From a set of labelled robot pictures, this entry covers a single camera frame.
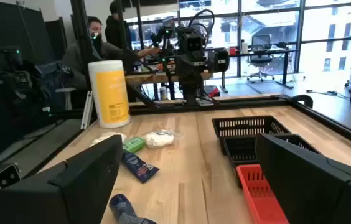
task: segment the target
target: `yellow label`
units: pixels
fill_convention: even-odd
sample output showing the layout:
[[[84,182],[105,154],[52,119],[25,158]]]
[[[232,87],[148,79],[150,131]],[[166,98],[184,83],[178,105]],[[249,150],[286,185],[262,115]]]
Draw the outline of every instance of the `yellow label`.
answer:
[[[96,74],[101,117],[105,123],[119,123],[130,117],[124,71]]]

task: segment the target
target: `desk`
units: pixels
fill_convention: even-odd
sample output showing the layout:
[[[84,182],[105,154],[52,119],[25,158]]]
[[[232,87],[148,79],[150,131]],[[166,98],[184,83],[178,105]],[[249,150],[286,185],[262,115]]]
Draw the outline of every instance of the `desk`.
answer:
[[[213,74],[210,72],[203,72],[201,74],[203,80],[209,80],[213,77]],[[171,77],[172,82],[178,82],[179,77],[173,76]],[[167,83],[169,79],[164,72],[156,73],[155,75],[148,74],[148,75],[126,75],[126,82],[130,85],[140,85],[141,83],[144,84],[157,84],[157,83]],[[170,88],[170,96],[171,98],[175,99],[174,96],[174,85]],[[154,88],[155,100],[159,100],[159,96],[157,94],[157,88]]]
[[[125,194],[140,217],[158,224],[250,224],[248,206],[228,159],[220,152],[212,118],[274,116],[325,156],[351,165],[351,141],[290,106],[133,116],[125,127],[108,130],[93,123],[43,169],[85,150],[107,131],[137,136],[157,129],[182,135],[173,145],[145,148],[137,155],[160,171],[141,184],[123,165],[111,196]],[[102,224],[115,224],[109,208]]]
[[[259,56],[259,55],[271,55],[271,54],[285,54],[285,58],[283,60],[283,75],[282,82],[276,81],[276,83],[280,84],[283,87],[286,87],[292,90],[293,86],[288,86],[286,84],[286,77],[288,75],[288,63],[289,63],[289,53],[298,52],[299,50],[270,50],[267,52],[251,52],[247,54],[239,54],[239,55],[231,55],[230,57],[250,57],[250,56]]]

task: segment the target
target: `red object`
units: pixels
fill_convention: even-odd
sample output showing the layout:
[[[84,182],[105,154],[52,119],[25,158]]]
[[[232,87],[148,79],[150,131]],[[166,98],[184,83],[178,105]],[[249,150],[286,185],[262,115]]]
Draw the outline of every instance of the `red object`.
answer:
[[[236,167],[255,224],[289,223],[259,164]]]
[[[220,90],[218,90],[218,88],[214,89],[208,96],[209,97],[213,97],[215,96]]]
[[[236,47],[231,47],[230,48],[230,55],[236,55],[236,50],[237,50]]]

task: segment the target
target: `green soap bar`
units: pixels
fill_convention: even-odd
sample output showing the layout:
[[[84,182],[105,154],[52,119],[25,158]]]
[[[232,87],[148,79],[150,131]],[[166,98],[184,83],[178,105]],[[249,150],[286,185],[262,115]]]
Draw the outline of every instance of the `green soap bar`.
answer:
[[[123,143],[123,149],[131,153],[141,150],[145,146],[145,140],[140,137],[131,138]]]

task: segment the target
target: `blue packet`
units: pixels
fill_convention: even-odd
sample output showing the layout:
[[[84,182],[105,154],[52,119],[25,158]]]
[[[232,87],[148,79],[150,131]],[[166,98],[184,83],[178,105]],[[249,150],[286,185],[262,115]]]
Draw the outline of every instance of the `blue packet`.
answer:
[[[147,182],[153,175],[155,175],[159,168],[154,167],[142,161],[138,156],[133,153],[123,150],[121,161],[130,170],[130,172],[138,178],[141,183]]]

